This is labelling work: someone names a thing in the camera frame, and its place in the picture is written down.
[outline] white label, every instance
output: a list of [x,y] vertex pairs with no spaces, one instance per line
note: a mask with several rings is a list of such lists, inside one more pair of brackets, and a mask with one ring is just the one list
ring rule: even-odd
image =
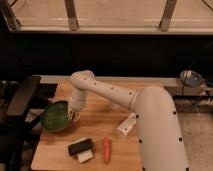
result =
[[134,124],[136,123],[136,116],[135,113],[131,113],[126,120],[124,120],[118,130],[125,136],[132,130]]

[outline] wooden cutting board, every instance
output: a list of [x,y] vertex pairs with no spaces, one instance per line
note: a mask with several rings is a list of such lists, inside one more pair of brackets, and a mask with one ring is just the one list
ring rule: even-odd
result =
[[[150,85],[135,82],[113,82],[113,84],[137,90]],[[72,86],[68,81],[59,82],[54,101],[68,100],[71,91]],[[126,137],[117,130],[119,124],[130,113],[123,107],[89,92],[86,107],[81,112],[78,122],[60,133],[42,130],[31,165],[32,170],[141,171],[137,129],[134,127]],[[67,147],[82,137],[92,139],[94,158],[80,164],[77,158],[69,156]],[[111,140],[111,156],[108,164],[104,164],[102,159],[104,137]]]

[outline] orange carrot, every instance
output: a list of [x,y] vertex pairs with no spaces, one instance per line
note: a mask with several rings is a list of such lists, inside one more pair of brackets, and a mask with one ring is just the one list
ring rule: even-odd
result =
[[104,163],[108,163],[109,162],[109,158],[110,158],[110,140],[109,138],[105,137],[103,139],[103,160]]

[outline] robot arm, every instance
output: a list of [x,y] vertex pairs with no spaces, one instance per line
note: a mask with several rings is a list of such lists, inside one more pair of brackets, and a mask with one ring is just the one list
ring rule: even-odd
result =
[[71,83],[71,111],[84,107],[90,90],[136,113],[143,170],[189,170],[175,105],[164,88],[150,86],[137,92],[97,81],[91,71],[73,73]]

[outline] green bowl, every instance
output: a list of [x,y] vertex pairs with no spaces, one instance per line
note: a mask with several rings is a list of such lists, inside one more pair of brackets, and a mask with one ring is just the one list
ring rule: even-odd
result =
[[62,131],[70,122],[67,101],[50,104],[41,115],[41,125],[50,132]]

